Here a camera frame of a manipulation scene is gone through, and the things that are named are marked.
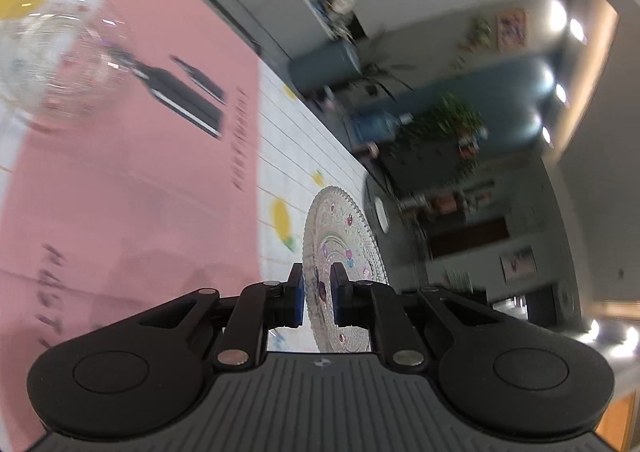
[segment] teal wall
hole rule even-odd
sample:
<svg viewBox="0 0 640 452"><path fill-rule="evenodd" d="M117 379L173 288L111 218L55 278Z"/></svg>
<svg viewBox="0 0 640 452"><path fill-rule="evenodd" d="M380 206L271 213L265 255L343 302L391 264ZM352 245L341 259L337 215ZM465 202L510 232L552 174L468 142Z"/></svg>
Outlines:
<svg viewBox="0 0 640 452"><path fill-rule="evenodd" d="M468 101L484 118L488 140L481 141L482 159L498 158L525 150L538 140L540 119L545 118L554 87L549 79L557 54L526 55L508 62L448 78L396 97L378 100L361 112L385 110L394 115L420 113L440 94L453 92Z"/></svg>

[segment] table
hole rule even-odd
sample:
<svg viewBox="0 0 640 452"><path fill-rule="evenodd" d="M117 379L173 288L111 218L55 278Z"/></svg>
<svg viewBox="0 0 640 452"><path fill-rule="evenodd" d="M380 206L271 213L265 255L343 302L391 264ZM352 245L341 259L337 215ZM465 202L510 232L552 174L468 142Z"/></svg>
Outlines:
<svg viewBox="0 0 640 452"><path fill-rule="evenodd" d="M227 95L215 139L138 81L90 122L28 129L0 90L0 449L42 434L24 391L47 346L202 286L286 279L326 185L362 207L366 170L200 0L111 0L133 51ZM308 325L273 345L312 351Z"/></svg>

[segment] yellow lemon print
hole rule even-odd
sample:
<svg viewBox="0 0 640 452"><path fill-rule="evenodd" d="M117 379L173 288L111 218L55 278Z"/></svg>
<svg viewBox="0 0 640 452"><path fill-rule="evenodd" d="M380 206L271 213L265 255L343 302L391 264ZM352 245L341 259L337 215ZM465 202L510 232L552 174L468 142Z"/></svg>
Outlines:
<svg viewBox="0 0 640 452"><path fill-rule="evenodd" d="M0 20L22 18L43 3L44 0L0 0Z"/></svg>
<svg viewBox="0 0 640 452"><path fill-rule="evenodd" d="M294 240L291 236L289 211L287 211L287 204L280 198L274 199L271 203L271 221L282 244L294 252Z"/></svg>
<svg viewBox="0 0 640 452"><path fill-rule="evenodd" d="M322 172L316 171L311 175L311 177L313 178L315 184L318 185L318 187L324 187L324 176L322 175Z"/></svg>
<svg viewBox="0 0 640 452"><path fill-rule="evenodd" d="M296 97L296 94L292 92L291 88L289 86L287 86L286 84L282 87L282 90L284 91L284 94L289 97L290 99L296 99L298 97Z"/></svg>

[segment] ceiling light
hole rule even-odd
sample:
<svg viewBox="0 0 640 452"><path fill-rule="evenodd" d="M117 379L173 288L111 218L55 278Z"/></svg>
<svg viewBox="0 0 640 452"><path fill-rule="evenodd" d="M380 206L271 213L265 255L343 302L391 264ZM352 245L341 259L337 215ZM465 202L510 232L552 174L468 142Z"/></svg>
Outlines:
<svg viewBox="0 0 640 452"><path fill-rule="evenodd" d="M549 144L549 147L553 147L554 145L551 143L551 135L549 134L549 130L546 127L542 128L542 137L545 139L545 142Z"/></svg>
<svg viewBox="0 0 640 452"><path fill-rule="evenodd" d="M611 349L611 356L622 357L632 356L634 350L638 346L638 330L634 327L630 327L626 330L625 341L619 346L615 346Z"/></svg>
<svg viewBox="0 0 640 452"><path fill-rule="evenodd" d="M560 1L551 1L551 29L559 32L566 26L566 10L560 4Z"/></svg>
<svg viewBox="0 0 640 452"><path fill-rule="evenodd" d="M576 39L578 39L578 41L582 44L587 44L587 38L584 36L584 30L578 21L572 19L571 22L569 22L569 30L571 30L571 33Z"/></svg>
<svg viewBox="0 0 640 452"><path fill-rule="evenodd" d="M589 344L590 342L594 342L596 338L598 338L598 334L600 333L600 324L598 324L597 320L591 321L591 328L588 333L584 335L580 335L578 340L583 344Z"/></svg>
<svg viewBox="0 0 640 452"><path fill-rule="evenodd" d="M569 102L566 99L566 92L564 91L564 88L559 84L556 84L556 95L558 95L560 102L562 102L567 107L569 106Z"/></svg>

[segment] green plant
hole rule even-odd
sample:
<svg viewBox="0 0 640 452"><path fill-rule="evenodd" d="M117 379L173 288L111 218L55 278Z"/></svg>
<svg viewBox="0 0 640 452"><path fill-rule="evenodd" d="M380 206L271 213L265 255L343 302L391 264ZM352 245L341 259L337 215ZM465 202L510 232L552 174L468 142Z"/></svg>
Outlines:
<svg viewBox="0 0 640 452"><path fill-rule="evenodd" d="M410 124L402 125L396 133L395 143L403 148L421 145L428 140L460 138L472 135L484 126L480 113L471 109L453 93L440 96L440 102Z"/></svg>

